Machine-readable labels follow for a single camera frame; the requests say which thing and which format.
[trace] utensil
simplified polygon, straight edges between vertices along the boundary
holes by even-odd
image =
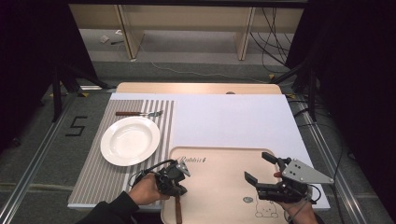
[[[163,114],[163,110],[152,111],[148,113],[144,112],[130,112],[130,111],[118,111],[116,116],[148,116],[148,117],[158,117]]]
[[[175,196],[175,208],[176,208],[176,224],[182,224],[183,219],[181,217],[181,204],[180,195]]]

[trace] black handheld controller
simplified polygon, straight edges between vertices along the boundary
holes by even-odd
[[[311,184],[334,183],[332,178],[299,160],[276,158],[267,152],[262,153],[262,158],[279,166],[282,180],[276,184],[259,183],[257,178],[245,172],[246,181],[256,188],[261,200],[297,203],[302,198],[310,197]]]
[[[160,165],[168,163],[167,167],[163,167],[159,172],[152,170]],[[189,169],[184,161],[178,162],[176,160],[162,161],[146,170],[139,172],[134,180],[132,187],[137,184],[145,175],[149,173],[155,174],[158,191],[169,196],[180,196],[187,192],[187,189],[179,184],[185,179],[184,175],[190,176]]]

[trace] tabletop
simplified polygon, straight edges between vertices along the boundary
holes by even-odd
[[[164,110],[161,118],[152,118],[162,134],[159,148],[146,161],[129,167],[110,164],[101,156],[99,147],[104,131],[122,119],[114,116],[120,108]],[[113,200],[122,190],[129,189],[133,174],[168,159],[177,147],[268,148],[278,157],[298,158],[312,166],[286,98],[277,85],[121,83],[109,100],[68,207],[91,209],[100,201]],[[155,203],[142,209],[159,211],[161,206]],[[314,208],[330,206],[322,197]]]

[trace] wooden tray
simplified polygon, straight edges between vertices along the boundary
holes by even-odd
[[[277,166],[262,158],[262,148],[176,147],[170,158],[184,160],[191,177],[180,184],[183,223],[286,223],[277,203],[259,200],[244,172],[260,183],[275,184]],[[162,220],[176,223],[175,198],[163,202]]]

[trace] striped placemat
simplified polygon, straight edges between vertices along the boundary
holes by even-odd
[[[133,166],[117,166],[105,160],[100,151],[102,136],[114,122],[126,118],[124,116],[115,116],[116,111],[149,112],[158,110],[163,110],[163,114],[159,117],[149,119],[158,125],[161,140],[157,150],[148,159]],[[90,153],[81,170],[78,182],[69,197],[68,207],[90,208],[101,201],[111,202],[123,190],[129,190],[128,180],[131,175],[166,160],[171,140],[174,110],[174,101],[110,100],[98,132],[93,139]]]

